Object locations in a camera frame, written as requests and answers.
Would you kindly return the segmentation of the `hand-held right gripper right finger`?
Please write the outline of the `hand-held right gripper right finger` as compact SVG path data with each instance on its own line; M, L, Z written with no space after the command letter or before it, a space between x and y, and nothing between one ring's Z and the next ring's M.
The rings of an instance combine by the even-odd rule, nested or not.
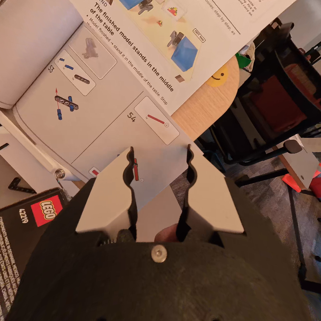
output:
M203 241L216 232L243 234L245 229L227 186L226 177L196 148L187 147L187 181L176 236L183 242L194 231Z

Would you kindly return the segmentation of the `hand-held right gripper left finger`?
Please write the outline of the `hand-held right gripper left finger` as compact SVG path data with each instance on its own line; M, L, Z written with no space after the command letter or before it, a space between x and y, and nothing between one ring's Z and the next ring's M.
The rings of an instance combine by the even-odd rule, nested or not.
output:
M121 230L137 239L137 205L134 180L134 148L117 156L95 179L75 229L77 233L101 231L115 241Z

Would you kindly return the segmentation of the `orange plastic object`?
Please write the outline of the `orange plastic object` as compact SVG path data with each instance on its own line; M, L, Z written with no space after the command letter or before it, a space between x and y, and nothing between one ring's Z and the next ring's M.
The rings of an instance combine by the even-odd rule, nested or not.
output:
M319 201L321 201L321 163L319 163L318 169L315 171L309 190L302 190L290 174L286 174L282 180L296 192L315 196Z

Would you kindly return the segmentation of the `open instruction booklet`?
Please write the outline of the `open instruction booklet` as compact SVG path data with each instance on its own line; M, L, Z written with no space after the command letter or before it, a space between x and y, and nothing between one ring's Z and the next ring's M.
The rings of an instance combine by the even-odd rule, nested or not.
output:
M1 1L1 108L35 146L43 167L2 125L35 166L27 182L88 182L134 148L134 189L140 210L187 169L187 146L203 152L149 92L139 67L80 17L70 1Z

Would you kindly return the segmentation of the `black bent connector beam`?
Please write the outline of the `black bent connector beam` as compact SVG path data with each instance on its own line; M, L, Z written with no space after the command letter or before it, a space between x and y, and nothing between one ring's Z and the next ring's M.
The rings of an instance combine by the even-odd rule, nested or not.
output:
M23 193L27 193L27 194L36 194L37 192L32 189L32 188L26 188L26 187L21 187L19 186L21 179L19 177L15 177L11 183L8 186L9 190L13 190L13 191L18 191L18 192L23 192Z

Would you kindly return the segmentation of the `toy truck set box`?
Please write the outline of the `toy truck set box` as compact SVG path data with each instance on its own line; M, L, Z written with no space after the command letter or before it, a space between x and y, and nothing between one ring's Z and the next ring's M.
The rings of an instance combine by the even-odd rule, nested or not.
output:
M14 302L31 253L48 224L67 205L64 190L33 194L0 210L0 318Z

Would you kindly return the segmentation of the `white furniture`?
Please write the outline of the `white furniture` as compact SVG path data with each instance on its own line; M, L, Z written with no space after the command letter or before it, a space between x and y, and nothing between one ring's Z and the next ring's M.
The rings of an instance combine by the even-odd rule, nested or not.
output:
M302 150L296 154L284 154L291 167L288 170L301 189L308 190L316 172L320 172L320 161L314 153L321 152L321 138L301 138L298 134L290 137Z

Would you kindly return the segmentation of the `white book stand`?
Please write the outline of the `white book stand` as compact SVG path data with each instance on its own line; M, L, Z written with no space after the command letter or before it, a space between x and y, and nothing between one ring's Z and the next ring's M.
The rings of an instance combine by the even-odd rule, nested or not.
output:
M173 113L173 120L181 127L188 137L195 141L212 123L229 108L239 85L239 65L233 56L222 71L228 71L224 84L212 87L204 83L191 97ZM49 165L49 156L35 146L34 142L18 126L11 109L1 108L1 125L28 150L43 167Z

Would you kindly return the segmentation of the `black chair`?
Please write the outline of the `black chair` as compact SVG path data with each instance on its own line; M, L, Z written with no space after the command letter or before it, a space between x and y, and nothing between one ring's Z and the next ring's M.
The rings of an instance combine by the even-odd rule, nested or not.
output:
M250 77L229 109L209 128L211 141L195 143L212 161L217 152L226 164L250 166L295 153L283 142L320 123L321 77L292 38L294 23L283 23L255 50Z

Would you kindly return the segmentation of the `yellow smiley sticker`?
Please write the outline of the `yellow smiley sticker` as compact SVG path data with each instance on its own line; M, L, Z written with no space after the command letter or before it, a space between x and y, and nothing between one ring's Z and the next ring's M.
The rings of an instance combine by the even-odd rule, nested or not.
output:
M222 86L227 81L228 75L228 68L226 65L223 65L206 81L206 84L211 87Z

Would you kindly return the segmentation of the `green object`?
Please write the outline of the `green object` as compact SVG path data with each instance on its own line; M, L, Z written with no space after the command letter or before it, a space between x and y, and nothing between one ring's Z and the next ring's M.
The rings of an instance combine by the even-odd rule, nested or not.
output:
M243 69L243 68L247 67L252 62L250 58L245 57L245 56L239 54L238 52L235 54L235 57L237 59L239 69Z

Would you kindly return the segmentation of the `black metal frame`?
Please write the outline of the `black metal frame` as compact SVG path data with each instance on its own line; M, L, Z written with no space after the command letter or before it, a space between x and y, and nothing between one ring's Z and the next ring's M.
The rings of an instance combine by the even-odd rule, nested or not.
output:
M250 185L253 183L258 183L258 182L262 182L265 180L274 179L276 177L280 177L280 176L283 176L286 174L289 174L289 171L286 168L283 168L283 169L279 169L277 171L269 172L269 173L263 174L263 175L258 175L258 176L252 177L252 178L249 178L247 175L244 175L244 176L240 177L239 179L237 179L235 181L235 184L238 187L243 187L243 186L247 186L247 185ZM289 201L290 201L290 209L291 209L291 216L292 216L292 222L293 222L293 227L294 227L295 240L296 240L299 261L300 261L300 267L298 270L298 279L299 279L300 287L302 290L313 292L316 294L321 294L321 284L320 283L306 280L307 267L305 264L303 246L302 246L301 238L300 238L299 225L298 225L298 220L297 220L297 216L296 216L296 209L295 209L293 192L292 192L292 188L290 186L288 186L287 189L288 189L288 195L289 195Z

